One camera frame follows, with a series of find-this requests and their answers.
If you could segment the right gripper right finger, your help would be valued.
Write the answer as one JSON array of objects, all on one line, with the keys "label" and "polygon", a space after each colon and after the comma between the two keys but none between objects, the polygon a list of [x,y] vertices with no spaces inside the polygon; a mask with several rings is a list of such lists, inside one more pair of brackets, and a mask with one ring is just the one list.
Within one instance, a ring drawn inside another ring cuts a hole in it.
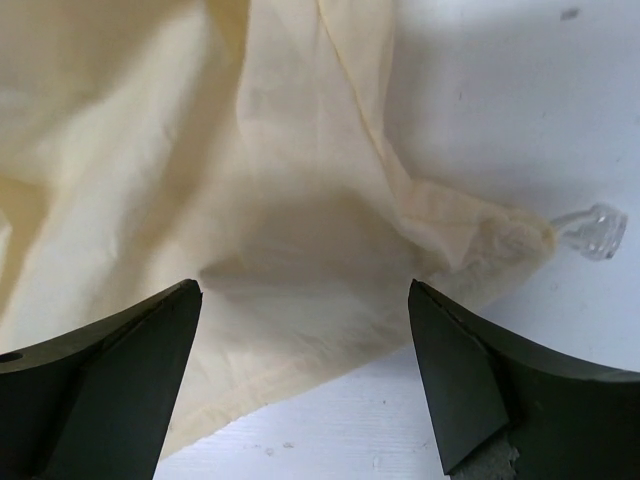
[{"label": "right gripper right finger", "polygon": [[419,281],[408,310],[448,477],[638,477],[636,372],[532,342]]}]

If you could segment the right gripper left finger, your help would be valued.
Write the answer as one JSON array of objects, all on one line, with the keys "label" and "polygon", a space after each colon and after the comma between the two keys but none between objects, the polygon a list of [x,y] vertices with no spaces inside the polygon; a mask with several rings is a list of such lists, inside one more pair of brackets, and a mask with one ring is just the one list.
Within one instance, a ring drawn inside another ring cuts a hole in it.
[{"label": "right gripper left finger", "polygon": [[4,479],[150,479],[194,341],[182,281],[124,311],[1,355]]}]

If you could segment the cream yellow jacket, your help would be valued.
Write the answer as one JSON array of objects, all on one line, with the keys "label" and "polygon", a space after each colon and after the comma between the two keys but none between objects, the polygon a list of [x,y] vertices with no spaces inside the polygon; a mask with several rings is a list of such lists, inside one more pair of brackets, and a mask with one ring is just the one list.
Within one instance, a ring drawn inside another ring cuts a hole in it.
[{"label": "cream yellow jacket", "polygon": [[5,1],[1,346],[199,282],[163,452],[404,346],[411,281],[481,308],[543,218],[408,173],[390,1]]}]

